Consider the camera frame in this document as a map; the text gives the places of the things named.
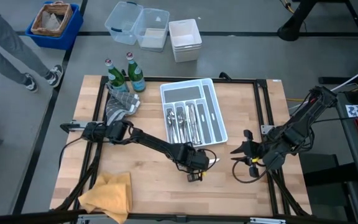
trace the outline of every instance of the gray cloth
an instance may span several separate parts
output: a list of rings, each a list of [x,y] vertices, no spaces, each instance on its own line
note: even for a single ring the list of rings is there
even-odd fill
[[[12,56],[22,61],[29,68],[37,72],[40,76],[46,77],[49,69],[41,62],[36,54],[23,43],[20,37],[15,33],[12,27],[0,16],[0,46],[9,52]],[[26,77],[18,71],[11,62],[9,62],[0,53],[0,73],[11,80],[24,84]]]
[[[106,105],[107,125],[113,121],[119,121],[126,115],[136,113],[140,105],[138,94],[113,90],[110,83],[106,84],[110,93],[110,98]]]

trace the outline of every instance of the wire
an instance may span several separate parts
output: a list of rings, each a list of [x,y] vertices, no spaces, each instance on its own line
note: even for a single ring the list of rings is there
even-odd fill
[[[299,101],[299,102],[303,102],[302,99],[287,98],[286,100],[288,100],[288,101]]]
[[[308,32],[308,28],[307,28],[307,26],[306,26],[306,22],[305,22],[305,21],[303,21],[303,25],[305,26],[305,32]]]
[[[255,179],[253,180],[240,180],[237,176],[236,176],[236,173],[234,172],[234,169],[236,168],[237,164],[240,162],[240,161],[236,161],[234,164],[233,164],[233,167],[231,168],[231,173],[233,175],[233,177],[235,178],[236,181],[242,183],[242,184],[251,184],[251,183],[254,183],[258,180],[260,180],[266,173],[267,171],[270,170],[270,168],[272,167],[272,165],[274,164],[274,162],[278,159],[278,156],[270,163],[269,166],[266,167],[266,169]]]
[[[340,84],[339,86],[337,86],[337,87],[331,89],[331,91],[335,91],[335,90],[338,90],[338,89],[342,88],[343,86],[347,85],[348,83],[350,83],[351,81],[353,81],[353,80],[354,80],[355,78],[357,78],[357,77],[358,77],[358,74],[355,75],[355,76],[353,76],[352,78],[348,79],[348,81],[346,81],[346,82]],[[295,109],[296,107],[298,107],[298,106],[300,106],[300,105],[295,105],[295,106],[289,108],[289,110]]]
[[[73,144],[74,142],[80,140],[81,138],[82,138],[82,137],[79,137],[78,139],[74,139],[74,140],[72,140],[71,142],[67,143],[67,144],[63,147],[62,151],[60,152],[60,157],[59,157],[59,169],[60,169],[60,164],[62,163],[63,153],[64,153],[65,149],[67,148],[67,146]]]
[[[305,104],[305,102],[309,102],[309,101],[306,101],[309,96],[310,96],[310,92],[306,95],[305,99],[303,99],[303,102],[298,106],[298,108],[290,116],[293,116],[301,108],[301,105]]]
[[[257,164],[258,166],[260,166],[260,167],[266,167],[265,164],[260,164],[259,162],[256,162],[256,164]]]
[[[212,168],[212,166],[215,165],[216,160],[218,159],[218,157],[216,156],[215,152],[213,152],[212,150],[209,150],[209,149],[199,149],[199,151],[200,151],[200,150],[202,150],[202,151],[208,151],[208,152],[212,153],[212,154],[214,155],[214,157],[215,157],[214,162],[206,169],[206,171],[207,171],[207,170],[209,170],[210,168]]]
[[[331,118],[331,119],[322,119],[322,120],[319,120],[319,121],[315,121],[313,124],[316,124],[316,123],[320,123],[320,122],[325,122],[325,121],[342,121],[342,120],[347,120],[347,119],[357,119],[357,117],[351,117],[351,118]]]

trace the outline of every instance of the white plastic bin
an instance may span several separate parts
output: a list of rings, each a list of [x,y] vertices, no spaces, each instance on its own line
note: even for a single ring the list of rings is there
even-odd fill
[[[143,9],[135,28],[142,49],[161,52],[168,32],[169,12],[160,9]]]
[[[160,93],[167,141],[169,141],[167,114],[172,111],[176,115],[179,111],[186,110],[185,106],[190,104],[195,106],[197,125],[202,142],[200,145],[194,145],[194,147],[224,143],[228,140],[212,79],[202,78],[163,84],[160,86]],[[179,133],[177,122],[175,129]]]
[[[189,50],[173,50],[173,57],[176,62],[189,62],[197,60],[200,55],[201,47]]]
[[[200,32],[194,19],[169,22],[169,33],[173,48],[199,47],[202,43]]]
[[[143,6],[134,2],[120,1],[110,13],[104,26],[115,41],[134,45],[136,43],[134,30],[142,10]]]

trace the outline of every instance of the black stand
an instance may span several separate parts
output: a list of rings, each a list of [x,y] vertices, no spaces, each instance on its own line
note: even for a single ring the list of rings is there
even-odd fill
[[[289,20],[277,31],[277,35],[282,40],[296,41],[299,38],[302,23],[317,2],[343,2],[347,4],[352,17],[358,26],[358,16],[354,9],[351,7],[351,4],[346,0],[293,0],[293,2],[299,2],[300,4],[291,18],[289,18]],[[319,77],[318,82],[320,84],[338,85],[348,81],[348,79],[349,78],[346,77]],[[358,78],[356,78],[353,83],[358,84]]]
[[[318,1],[319,0],[302,0],[291,18],[278,29],[278,37],[286,41],[298,40],[303,21]]]

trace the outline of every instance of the wooden table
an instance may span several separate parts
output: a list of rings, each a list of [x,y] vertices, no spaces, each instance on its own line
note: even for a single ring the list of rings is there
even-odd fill
[[[73,119],[92,120],[101,78],[102,76],[99,75],[84,77]],[[129,120],[134,123],[135,127],[143,129],[146,133],[166,140],[160,96],[160,85],[163,83],[147,82],[146,91],[140,93],[139,109]],[[254,140],[261,140],[254,87],[243,83],[215,83],[214,87],[229,139],[224,144],[208,146],[208,149],[213,150],[221,160],[207,172],[204,181],[188,183],[186,174],[177,171],[174,163],[165,155],[139,144],[126,146],[104,144],[99,173],[102,171],[112,174],[131,172],[132,213],[272,215],[267,178],[263,177],[253,184],[241,184],[234,180],[231,173],[234,161],[230,158],[234,156],[230,155],[230,152],[245,141],[243,130],[251,130],[254,133]],[[289,119],[282,83],[280,80],[267,80],[267,87],[275,125],[281,125]],[[106,98],[107,91],[105,90],[99,120],[102,118]],[[261,102],[266,123],[265,104],[263,100]],[[70,133],[67,141],[78,138],[80,134],[79,131]],[[66,148],[50,204],[51,208],[59,206],[77,184],[85,146],[86,141],[80,140]],[[289,191],[303,209],[311,213],[298,156],[287,156],[283,173]],[[248,175],[248,167],[245,164],[237,166],[236,174],[243,180],[252,179]],[[277,187],[275,192],[279,211],[283,213],[282,200]]]

